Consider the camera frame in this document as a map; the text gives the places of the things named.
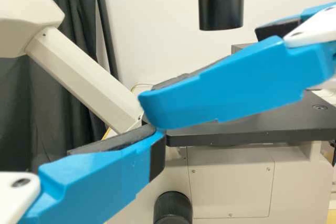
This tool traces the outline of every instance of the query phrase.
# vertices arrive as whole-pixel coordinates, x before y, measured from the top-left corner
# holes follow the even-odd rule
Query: gray curtain
[[[95,0],[54,0],[60,30],[96,60]],[[27,56],[0,59],[0,170],[32,170],[102,138],[104,123]]]

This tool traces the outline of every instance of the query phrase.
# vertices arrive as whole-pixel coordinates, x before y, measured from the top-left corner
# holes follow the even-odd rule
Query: white microscope base
[[[157,197],[184,193],[193,204],[193,224],[325,223],[332,169],[320,142],[188,147],[108,223],[153,223]]]

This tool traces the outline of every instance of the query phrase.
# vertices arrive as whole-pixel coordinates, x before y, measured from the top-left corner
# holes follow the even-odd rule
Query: screw hole
[[[303,32],[298,31],[297,33],[294,33],[294,34],[292,34],[291,36],[293,37],[293,36],[297,36],[297,35],[300,35],[300,34],[303,34]]]
[[[12,187],[22,187],[30,182],[29,178],[21,178],[12,183]]]
[[[328,107],[324,105],[313,105],[313,108],[316,110],[327,110]]]

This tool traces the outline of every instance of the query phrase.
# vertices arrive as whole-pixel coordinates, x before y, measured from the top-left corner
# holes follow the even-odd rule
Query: black stage plate
[[[336,107],[311,91],[301,102],[228,123],[168,130],[168,146],[231,146],[251,143],[330,141],[336,137]]]

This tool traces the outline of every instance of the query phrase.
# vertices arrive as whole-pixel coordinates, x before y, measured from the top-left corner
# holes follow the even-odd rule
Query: black cylinder
[[[168,191],[154,205],[154,224],[192,224],[193,207],[184,194]]]
[[[226,30],[243,26],[244,0],[198,0],[201,30]]]

